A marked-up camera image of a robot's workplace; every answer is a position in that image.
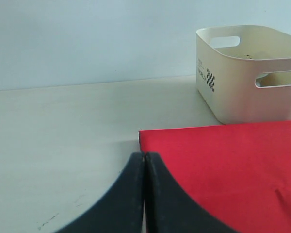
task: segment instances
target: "white table surface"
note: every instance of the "white table surface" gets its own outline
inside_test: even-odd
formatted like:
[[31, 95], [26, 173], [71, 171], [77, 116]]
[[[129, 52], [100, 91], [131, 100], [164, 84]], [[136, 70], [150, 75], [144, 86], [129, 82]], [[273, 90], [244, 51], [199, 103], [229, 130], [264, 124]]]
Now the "white table surface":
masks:
[[193, 76], [1, 91], [0, 233], [82, 214], [139, 151], [138, 130], [216, 124]]

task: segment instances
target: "red fabric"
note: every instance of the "red fabric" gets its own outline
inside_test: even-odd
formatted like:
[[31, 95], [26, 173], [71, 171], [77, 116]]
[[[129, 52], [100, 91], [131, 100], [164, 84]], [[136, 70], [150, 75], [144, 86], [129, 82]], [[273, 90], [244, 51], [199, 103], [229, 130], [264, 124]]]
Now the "red fabric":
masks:
[[182, 188], [242, 233], [291, 233], [291, 121], [140, 131]]

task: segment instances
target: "white wall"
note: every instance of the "white wall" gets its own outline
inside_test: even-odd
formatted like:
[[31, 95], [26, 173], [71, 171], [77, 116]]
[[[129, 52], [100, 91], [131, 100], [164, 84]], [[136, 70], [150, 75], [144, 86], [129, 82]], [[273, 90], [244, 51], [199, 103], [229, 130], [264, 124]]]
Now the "white wall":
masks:
[[195, 31], [291, 34], [291, 0], [0, 0], [0, 90], [195, 74]]

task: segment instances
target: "white storage basket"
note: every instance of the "white storage basket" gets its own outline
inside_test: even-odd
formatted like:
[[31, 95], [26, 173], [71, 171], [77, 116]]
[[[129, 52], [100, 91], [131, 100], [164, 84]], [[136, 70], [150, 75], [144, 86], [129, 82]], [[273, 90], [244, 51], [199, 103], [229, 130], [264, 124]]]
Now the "white storage basket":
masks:
[[[220, 122], [291, 120], [290, 35], [251, 25], [204, 28], [196, 34], [197, 88]], [[231, 36], [240, 38], [238, 45], [210, 45], [214, 38]], [[275, 84], [260, 86], [257, 77], [265, 75], [273, 75]]]

